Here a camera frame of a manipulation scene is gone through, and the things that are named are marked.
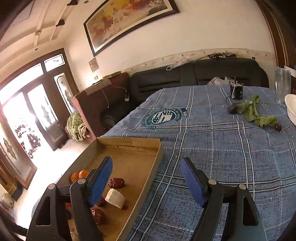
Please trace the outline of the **dark red jujube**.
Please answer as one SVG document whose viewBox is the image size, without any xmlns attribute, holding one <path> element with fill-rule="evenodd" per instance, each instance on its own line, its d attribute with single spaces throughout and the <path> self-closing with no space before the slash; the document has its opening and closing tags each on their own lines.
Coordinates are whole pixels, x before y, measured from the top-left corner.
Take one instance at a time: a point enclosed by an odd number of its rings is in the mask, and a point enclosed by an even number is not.
<svg viewBox="0 0 296 241">
<path fill-rule="evenodd" d="M 91 213 L 96 225 L 104 225 L 106 223 L 106 216 L 99 208 L 92 208 Z"/>
<path fill-rule="evenodd" d="M 98 207 L 104 207 L 106 205 L 106 200 L 103 197 L 100 197 L 100 199 L 95 203 Z"/>
<path fill-rule="evenodd" d="M 107 182 L 108 186 L 113 189 L 120 189 L 125 186 L 125 181 L 123 178 L 111 178 Z"/>
</svg>

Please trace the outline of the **orange tangerine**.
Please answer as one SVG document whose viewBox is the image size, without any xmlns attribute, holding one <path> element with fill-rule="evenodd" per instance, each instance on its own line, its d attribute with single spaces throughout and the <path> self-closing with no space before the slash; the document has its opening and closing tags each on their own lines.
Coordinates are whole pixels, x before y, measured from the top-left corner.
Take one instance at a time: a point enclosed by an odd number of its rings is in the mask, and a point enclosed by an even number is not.
<svg viewBox="0 0 296 241">
<path fill-rule="evenodd" d="M 79 173 L 78 172 L 72 173 L 72 175 L 71 175 L 71 183 L 74 183 L 78 179 L 79 179 Z"/>
<path fill-rule="evenodd" d="M 88 170 L 81 170 L 78 174 L 78 178 L 84 178 L 86 179 L 86 177 L 88 176 L 89 171 Z"/>
</svg>

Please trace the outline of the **white garlic chunk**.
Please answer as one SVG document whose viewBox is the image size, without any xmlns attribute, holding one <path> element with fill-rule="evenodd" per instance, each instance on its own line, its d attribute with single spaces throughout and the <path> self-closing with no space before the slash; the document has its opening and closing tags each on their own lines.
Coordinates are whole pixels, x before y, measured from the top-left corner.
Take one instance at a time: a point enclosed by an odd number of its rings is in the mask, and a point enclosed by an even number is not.
<svg viewBox="0 0 296 241">
<path fill-rule="evenodd" d="M 105 198 L 105 201 L 119 209 L 125 204 L 125 197 L 116 189 L 111 188 Z"/>
</svg>

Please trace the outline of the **blue plaid tablecloth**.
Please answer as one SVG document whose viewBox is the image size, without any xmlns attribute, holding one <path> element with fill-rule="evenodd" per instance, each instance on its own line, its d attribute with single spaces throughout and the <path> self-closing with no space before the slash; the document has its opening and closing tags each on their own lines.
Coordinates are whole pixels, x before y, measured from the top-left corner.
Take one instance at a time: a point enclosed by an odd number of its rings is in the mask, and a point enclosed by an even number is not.
<svg viewBox="0 0 296 241">
<path fill-rule="evenodd" d="M 275 91 L 245 87 L 259 96 L 259 114 L 276 116 L 281 131 L 232 115 L 229 86 L 159 90 L 106 133 L 107 137 L 159 138 L 164 156 L 128 240 L 189 240 L 202 208 L 180 171 L 189 157 L 221 184 L 244 184 L 262 217 L 268 240 L 277 240 L 295 213 L 295 126 Z"/>
</svg>

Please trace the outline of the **green patterned blanket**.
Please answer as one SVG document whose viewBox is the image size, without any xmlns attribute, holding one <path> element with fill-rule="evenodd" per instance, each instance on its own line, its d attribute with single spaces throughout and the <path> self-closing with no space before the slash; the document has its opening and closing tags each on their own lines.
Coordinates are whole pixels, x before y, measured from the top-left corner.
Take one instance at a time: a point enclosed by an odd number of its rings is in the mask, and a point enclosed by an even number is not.
<svg viewBox="0 0 296 241">
<path fill-rule="evenodd" d="M 89 130 L 86 128 L 79 112 L 69 116 L 67 119 L 67 125 L 65 126 L 65 132 L 69 138 L 78 142 L 90 138 Z"/>
</svg>

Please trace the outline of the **shallow cardboard box tray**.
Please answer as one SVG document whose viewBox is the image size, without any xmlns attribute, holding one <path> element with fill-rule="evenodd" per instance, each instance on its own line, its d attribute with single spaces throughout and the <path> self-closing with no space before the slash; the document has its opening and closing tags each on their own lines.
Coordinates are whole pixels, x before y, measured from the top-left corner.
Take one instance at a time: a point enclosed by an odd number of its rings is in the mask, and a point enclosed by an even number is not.
<svg viewBox="0 0 296 241">
<path fill-rule="evenodd" d="M 98 229 L 104 240 L 125 240 L 162 160 L 162 142 L 158 138 L 97 138 L 62 175 L 57 185 L 69 185 L 72 173 L 96 169 L 106 156 L 113 162 L 111 178 L 125 181 L 125 186 L 119 189 L 125 197 L 125 205 L 122 209 L 109 203 L 102 207 L 106 223 Z"/>
</svg>

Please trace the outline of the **dark fruit near leaves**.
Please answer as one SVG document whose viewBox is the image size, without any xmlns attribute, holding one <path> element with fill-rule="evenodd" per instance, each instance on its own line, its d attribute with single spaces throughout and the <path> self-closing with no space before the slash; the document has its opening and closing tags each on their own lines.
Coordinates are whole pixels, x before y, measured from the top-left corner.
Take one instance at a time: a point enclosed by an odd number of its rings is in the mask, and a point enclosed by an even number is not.
<svg viewBox="0 0 296 241">
<path fill-rule="evenodd" d="M 237 114 L 238 113 L 238 104 L 237 103 L 234 103 L 231 106 L 229 106 L 228 112 L 230 114 Z"/>
</svg>

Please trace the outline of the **green leafy vegetable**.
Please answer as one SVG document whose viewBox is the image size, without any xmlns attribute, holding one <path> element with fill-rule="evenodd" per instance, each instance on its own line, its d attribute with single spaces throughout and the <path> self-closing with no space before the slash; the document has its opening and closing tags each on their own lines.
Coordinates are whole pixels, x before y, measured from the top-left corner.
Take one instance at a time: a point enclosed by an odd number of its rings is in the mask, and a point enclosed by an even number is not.
<svg viewBox="0 0 296 241">
<path fill-rule="evenodd" d="M 244 114 L 244 117 L 248 122 L 255 123 L 260 128 L 279 124 L 276 116 L 265 116 L 258 113 L 256 105 L 259 101 L 260 97 L 254 95 L 251 100 L 236 104 L 237 113 Z"/>
</svg>

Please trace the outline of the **wooden glass door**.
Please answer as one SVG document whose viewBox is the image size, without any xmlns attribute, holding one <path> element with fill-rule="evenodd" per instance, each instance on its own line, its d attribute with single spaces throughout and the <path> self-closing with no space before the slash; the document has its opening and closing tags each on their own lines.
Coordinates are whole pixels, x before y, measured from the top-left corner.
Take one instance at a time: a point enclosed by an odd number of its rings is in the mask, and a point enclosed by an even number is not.
<svg viewBox="0 0 296 241">
<path fill-rule="evenodd" d="M 44 144 L 56 150 L 67 142 L 77 93 L 64 49 L 31 61 L 1 83 L 1 110 L 29 158 Z"/>
</svg>

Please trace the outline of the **white bowl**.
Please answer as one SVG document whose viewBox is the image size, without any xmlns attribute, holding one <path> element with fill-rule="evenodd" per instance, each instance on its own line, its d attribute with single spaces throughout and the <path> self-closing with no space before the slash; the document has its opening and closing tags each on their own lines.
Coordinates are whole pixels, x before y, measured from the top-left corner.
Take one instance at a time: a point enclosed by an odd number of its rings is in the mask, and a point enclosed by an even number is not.
<svg viewBox="0 0 296 241">
<path fill-rule="evenodd" d="M 287 106 L 288 118 L 296 126 L 296 95 L 287 94 L 285 96 L 285 105 Z"/>
</svg>

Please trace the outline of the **black small cup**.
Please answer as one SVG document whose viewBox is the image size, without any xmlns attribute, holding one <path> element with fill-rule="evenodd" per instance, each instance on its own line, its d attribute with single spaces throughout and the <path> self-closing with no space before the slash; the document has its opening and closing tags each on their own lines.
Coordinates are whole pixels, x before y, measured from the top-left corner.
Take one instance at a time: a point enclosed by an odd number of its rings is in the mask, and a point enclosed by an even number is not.
<svg viewBox="0 0 296 241">
<path fill-rule="evenodd" d="M 230 82 L 230 97 L 235 100 L 243 99 L 243 84 L 239 83 L 234 77 Z"/>
</svg>

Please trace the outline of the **clear glass jar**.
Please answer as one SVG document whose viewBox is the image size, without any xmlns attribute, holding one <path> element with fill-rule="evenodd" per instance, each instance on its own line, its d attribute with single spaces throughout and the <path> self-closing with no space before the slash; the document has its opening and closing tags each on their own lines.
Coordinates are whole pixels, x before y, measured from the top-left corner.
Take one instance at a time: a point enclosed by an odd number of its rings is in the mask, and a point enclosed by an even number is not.
<svg viewBox="0 0 296 241">
<path fill-rule="evenodd" d="M 285 96 L 291 92 L 291 72 L 277 67 L 275 71 L 276 101 L 282 106 L 285 104 Z"/>
</svg>

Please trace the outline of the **black leather sofa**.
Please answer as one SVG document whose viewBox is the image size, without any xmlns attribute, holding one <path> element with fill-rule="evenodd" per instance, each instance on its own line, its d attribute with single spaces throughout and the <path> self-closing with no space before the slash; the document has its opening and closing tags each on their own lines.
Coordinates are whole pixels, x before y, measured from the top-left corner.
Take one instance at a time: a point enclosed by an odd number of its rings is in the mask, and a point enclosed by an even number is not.
<svg viewBox="0 0 296 241">
<path fill-rule="evenodd" d="M 129 78 L 129 101 L 119 101 L 101 114 L 102 123 L 109 131 L 132 110 L 163 88 L 207 85 L 214 77 L 236 79 L 246 86 L 269 88 L 266 72 L 254 59 L 210 58 L 186 63 L 168 71 L 166 67 L 133 73 Z"/>
</svg>

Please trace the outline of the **framed horse painting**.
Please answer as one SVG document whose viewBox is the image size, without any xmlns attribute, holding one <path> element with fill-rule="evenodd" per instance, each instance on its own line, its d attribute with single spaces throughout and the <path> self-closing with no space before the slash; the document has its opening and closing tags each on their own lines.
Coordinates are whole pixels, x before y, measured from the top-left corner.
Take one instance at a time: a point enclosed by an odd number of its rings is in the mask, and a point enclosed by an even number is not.
<svg viewBox="0 0 296 241">
<path fill-rule="evenodd" d="M 128 33 L 179 12 L 174 1 L 104 1 L 83 25 L 92 54 L 96 56 Z"/>
</svg>

